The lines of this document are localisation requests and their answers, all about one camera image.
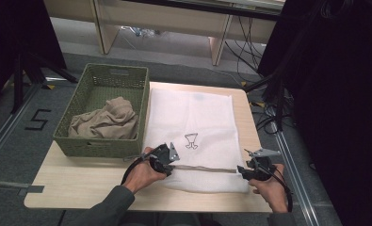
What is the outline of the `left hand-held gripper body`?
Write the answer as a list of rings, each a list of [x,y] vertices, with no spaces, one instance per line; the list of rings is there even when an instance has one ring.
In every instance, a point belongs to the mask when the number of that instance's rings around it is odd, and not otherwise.
[[[171,163],[180,159],[173,143],[170,145],[166,143],[158,146],[150,152],[149,161],[151,167],[160,173],[164,173],[164,166],[171,166]]]

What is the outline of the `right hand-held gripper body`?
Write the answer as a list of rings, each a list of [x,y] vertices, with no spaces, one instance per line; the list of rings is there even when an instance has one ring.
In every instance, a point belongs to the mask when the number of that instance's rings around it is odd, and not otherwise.
[[[272,164],[270,157],[280,155],[281,153],[279,151],[261,148],[255,152],[247,151],[247,153],[251,158],[247,162],[247,166],[251,172],[246,173],[252,174],[252,179],[266,181],[274,175],[277,167]]]

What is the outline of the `white printed cloth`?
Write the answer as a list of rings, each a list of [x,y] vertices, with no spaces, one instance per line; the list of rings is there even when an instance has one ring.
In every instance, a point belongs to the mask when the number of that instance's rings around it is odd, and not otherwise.
[[[152,89],[144,144],[163,143],[173,144],[179,159],[162,186],[198,193],[249,190],[236,171],[243,159],[230,96]]]

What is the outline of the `green woven basket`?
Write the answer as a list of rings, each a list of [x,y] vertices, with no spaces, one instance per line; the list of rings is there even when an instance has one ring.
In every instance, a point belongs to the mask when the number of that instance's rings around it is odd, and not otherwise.
[[[67,156],[125,158],[142,151],[149,102],[150,79],[146,67],[89,63],[54,132],[54,141]],[[101,109],[108,100],[122,97],[138,116],[132,139],[70,137],[74,116]]]

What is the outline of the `beige garment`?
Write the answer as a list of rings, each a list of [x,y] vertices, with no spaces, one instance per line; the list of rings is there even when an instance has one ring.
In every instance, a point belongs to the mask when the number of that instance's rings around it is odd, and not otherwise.
[[[101,109],[72,117],[69,137],[134,139],[138,114],[123,97],[107,100]]]

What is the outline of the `person's left hand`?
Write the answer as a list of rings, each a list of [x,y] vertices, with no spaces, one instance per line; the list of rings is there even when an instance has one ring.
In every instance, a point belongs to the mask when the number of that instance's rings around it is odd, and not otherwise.
[[[148,160],[138,163],[128,174],[126,180],[122,184],[133,194],[136,194],[141,189],[151,185],[152,183],[164,180],[167,177],[165,173],[155,171]]]

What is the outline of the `person's right hand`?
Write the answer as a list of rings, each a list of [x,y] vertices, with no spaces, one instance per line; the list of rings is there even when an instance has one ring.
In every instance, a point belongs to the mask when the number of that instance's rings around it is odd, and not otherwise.
[[[266,181],[251,179],[249,185],[254,186],[253,192],[264,198],[273,213],[288,212],[286,192],[276,178],[271,177]]]

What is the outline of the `black metal stand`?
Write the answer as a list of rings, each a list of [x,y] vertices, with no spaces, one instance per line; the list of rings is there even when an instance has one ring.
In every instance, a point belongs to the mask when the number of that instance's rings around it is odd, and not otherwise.
[[[281,77],[277,73],[272,73],[258,82],[246,86],[243,90],[248,93],[266,85],[262,98],[266,104],[275,104],[274,122],[278,131],[283,130],[283,105],[284,105],[284,87]]]

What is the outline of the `dark curtain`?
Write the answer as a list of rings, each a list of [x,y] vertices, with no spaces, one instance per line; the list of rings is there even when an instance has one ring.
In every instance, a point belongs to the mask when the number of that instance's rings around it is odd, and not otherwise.
[[[285,0],[259,66],[283,75],[299,132],[343,226],[372,226],[372,0]]]
[[[14,73],[15,58],[21,52],[66,68],[44,0],[0,0],[0,91]]]

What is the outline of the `light wooden desk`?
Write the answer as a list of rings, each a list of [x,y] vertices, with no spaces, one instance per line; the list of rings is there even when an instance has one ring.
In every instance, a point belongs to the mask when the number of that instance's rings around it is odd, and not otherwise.
[[[95,25],[100,52],[108,54],[122,25],[205,36],[210,41],[212,64],[218,65],[226,39],[268,42],[275,22],[251,15],[235,16],[196,9],[159,6],[154,0],[43,0],[50,16]]]

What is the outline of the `grey floor strip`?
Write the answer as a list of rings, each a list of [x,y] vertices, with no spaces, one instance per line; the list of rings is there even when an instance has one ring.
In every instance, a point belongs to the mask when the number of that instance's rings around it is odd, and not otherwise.
[[[0,181],[0,188],[4,189],[17,189],[19,196],[26,196],[29,193],[42,193],[44,190],[44,186],[33,186],[31,184],[23,184],[23,183],[14,183],[14,182],[5,182]]]

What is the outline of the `black tripod stand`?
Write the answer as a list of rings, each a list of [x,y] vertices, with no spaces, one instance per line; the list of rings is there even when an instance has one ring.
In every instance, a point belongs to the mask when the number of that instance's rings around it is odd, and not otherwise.
[[[22,52],[14,60],[14,100],[11,113],[16,113],[24,103],[24,76],[25,73],[32,84],[42,84],[46,77],[41,71],[48,68],[71,83],[77,79],[63,69],[59,68],[52,61],[31,52]]]

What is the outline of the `metal floor rail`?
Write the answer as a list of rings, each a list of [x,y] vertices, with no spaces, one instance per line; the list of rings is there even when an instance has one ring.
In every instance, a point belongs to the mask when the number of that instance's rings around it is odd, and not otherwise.
[[[41,85],[32,85],[24,96],[23,103],[17,108],[14,113],[11,113],[8,119],[0,128],[0,150],[7,142],[9,136],[12,134],[17,124],[20,122],[25,111],[28,109],[32,99],[39,92]]]
[[[288,144],[285,140],[283,131],[280,129],[281,125],[282,125],[281,121],[275,121],[271,124],[271,128],[275,134],[278,146],[283,156],[283,161],[286,165],[289,178],[292,182],[294,193],[298,198],[301,212],[304,215],[306,224],[308,226],[320,226],[315,209],[311,203],[311,200],[307,194],[307,190],[305,189],[305,186],[297,171],[297,166],[290,152]]]

